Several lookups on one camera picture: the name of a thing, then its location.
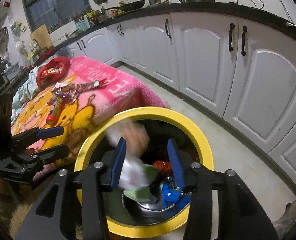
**black countertop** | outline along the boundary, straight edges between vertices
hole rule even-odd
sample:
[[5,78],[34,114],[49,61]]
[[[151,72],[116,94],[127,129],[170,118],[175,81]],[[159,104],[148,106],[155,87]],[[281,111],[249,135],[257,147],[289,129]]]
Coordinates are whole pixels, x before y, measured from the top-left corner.
[[209,12],[209,13],[219,13],[225,15],[237,16],[240,18],[252,20],[273,29],[276,29],[296,41],[296,27],[286,26],[288,20],[281,18],[275,14],[269,13],[264,10],[259,10],[256,8],[238,5],[235,3],[221,3],[221,2],[203,2],[203,3],[170,3],[159,6],[152,6],[148,8],[142,8],[139,10],[127,12],[122,14],[115,19],[109,18],[100,25],[93,26],[88,30],[78,34],[73,38],[69,38],[63,43],[59,44],[54,48],[54,51],[49,55],[52,56],[60,49],[66,47],[67,45],[81,39],[89,33],[92,33],[101,28],[107,27],[112,24],[116,24],[125,20],[130,20],[134,18],[169,14],[171,12]]

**silver bolt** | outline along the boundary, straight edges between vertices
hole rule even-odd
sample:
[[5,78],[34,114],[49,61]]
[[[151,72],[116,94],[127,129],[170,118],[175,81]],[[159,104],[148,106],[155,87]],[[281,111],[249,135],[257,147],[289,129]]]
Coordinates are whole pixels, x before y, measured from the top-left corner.
[[201,164],[200,164],[200,163],[192,163],[192,164],[190,164],[190,166],[191,166],[191,168],[193,168],[193,169],[198,169],[198,168],[201,167]]
[[236,172],[234,170],[227,170],[226,173],[229,177],[233,177],[236,174]]
[[103,167],[103,162],[96,162],[93,166],[97,169],[101,168],[101,167]]
[[67,170],[61,170],[59,171],[59,176],[66,176],[68,174]]

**plastic bag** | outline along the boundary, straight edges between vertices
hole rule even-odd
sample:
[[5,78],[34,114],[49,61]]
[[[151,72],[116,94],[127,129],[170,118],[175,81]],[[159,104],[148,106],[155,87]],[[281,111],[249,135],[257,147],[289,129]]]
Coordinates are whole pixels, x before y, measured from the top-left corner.
[[144,126],[131,120],[125,120],[107,129],[106,134],[109,144],[113,147],[118,145],[121,137],[126,140],[127,152],[122,166],[119,187],[134,190],[149,186],[149,180],[139,158],[149,142]]
[[286,208],[283,216],[272,223],[277,231],[279,239],[282,239],[286,233],[292,228],[296,222],[296,200],[291,203],[290,207]]

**trash can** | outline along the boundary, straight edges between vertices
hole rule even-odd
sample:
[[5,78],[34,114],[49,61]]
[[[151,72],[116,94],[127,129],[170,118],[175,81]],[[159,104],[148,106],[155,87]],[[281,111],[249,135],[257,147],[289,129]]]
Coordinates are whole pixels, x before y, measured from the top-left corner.
[[[190,119],[175,111],[160,107],[140,107],[116,114],[101,124],[83,143],[75,163],[75,171],[101,160],[104,153],[113,148],[108,144],[105,130],[111,125],[131,119],[143,124],[150,137],[148,150],[142,160],[162,158],[160,152],[167,141],[174,138],[180,150],[191,155],[208,169],[214,162],[208,141],[202,131]],[[77,191],[81,202],[82,190]],[[123,195],[122,190],[103,192],[109,231],[130,238],[151,238],[169,233],[187,222],[189,204],[181,210],[151,210]]]

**pink blanket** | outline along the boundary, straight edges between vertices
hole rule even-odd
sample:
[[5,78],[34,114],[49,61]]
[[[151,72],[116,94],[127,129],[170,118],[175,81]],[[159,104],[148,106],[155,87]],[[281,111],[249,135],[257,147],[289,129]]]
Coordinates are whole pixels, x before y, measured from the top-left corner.
[[[56,124],[64,128],[62,136],[40,140],[31,146],[37,151],[61,143],[70,148],[67,158],[45,165],[43,171],[38,173],[35,179],[59,166],[75,161],[86,137],[95,130],[98,124],[109,117],[140,106],[169,108],[168,103],[137,78],[87,57],[72,59],[68,75],[61,82],[78,84],[105,78],[107,80],[104,87],[82,93],[78,100],[65,106]],[[23,108],[11,128],[13,135],[37,126],[50,127],[45,121],[50,110],[47,102],[52,97],[53,86],[54,84],[41,91]]]

